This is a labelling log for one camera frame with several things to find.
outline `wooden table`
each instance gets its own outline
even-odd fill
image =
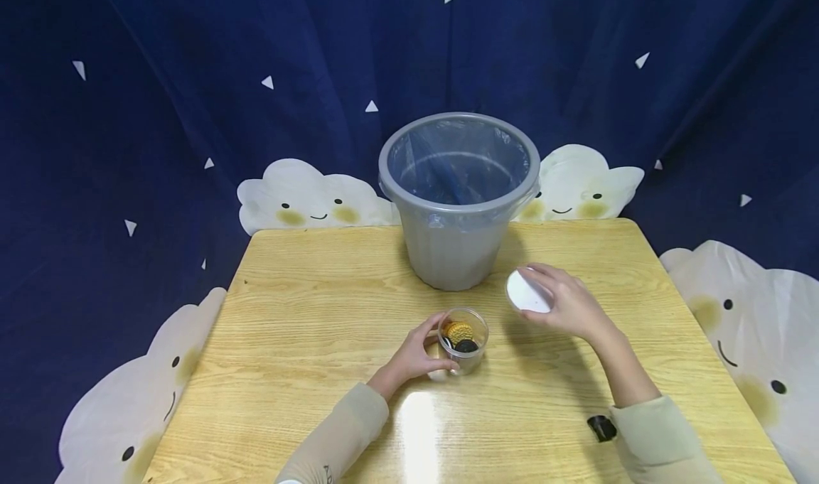
[[[413,274],[399,227],[258,232],[144,482],[273,482],[353,384],[452,306],[489,323],[483,363],[399,392],[347,482],[626,482],[613,443],[586,425],[611,403],[592,350],[507,305],[507,275],[531,261],[586,281],[728,483],[792,482],[641,231],[622,219],[512,224],[494,273],[462,292]]]

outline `right hand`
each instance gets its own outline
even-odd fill
[[[614,322],[581,279],[547,264],[527,264],[526,267],[518,267],[518,272],[530,284],[540,286],[544,294],[551,296],[550,312],[521,311],[520,315],[527,321],[575,335],[587,342],[616,331]]]

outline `black object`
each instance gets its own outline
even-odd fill
[[[788,391],[788,388],[785,386],[785,383],[778,380],[771,381],[771,388],[778,394],[785,394]]]
[[[460,340],[460,342],[456,344],[456,350],[458,353],[472,353],[472,351],[478,350],[478,344],[475,344],[473,340],[467,338]]]
[[[597,435],[597,441],[600,443],[614,440],[614,437],[616,436],[616,427],[614,424],[612,424],[612,421],[609,420],[608,417],[598,414],[586,420],[586,423],[589,425],[589,428],[594,431],[594,434]]]

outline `black cookie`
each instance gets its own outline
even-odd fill
[[[600,443],[614,440],[614,437],[616,436],[616,427],[614,424],[612,424],[612,421],[609,420],[608,417],[604,417],[602,414],[599,414],[586,420],[586,423],[589,425],[589,428],[594,431],[594,434],[597,435],[597,441]]]
[[[478,350],[478,344],[475,344],[473,340],[460,340],[456,344],[456,350],[458,353],[472,353],[474,350]]]

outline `left hand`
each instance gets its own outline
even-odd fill
[[[435,313],[420,326],[411,329],[389,363],[381,367],[367,384],[385,399],[389,399],[395,390],[414,377],[421,377],[435,370],[458,370],[456,362],[432,358],[424,349],[427,343],[437,342],[438,322],[445,315],[446,312]]]

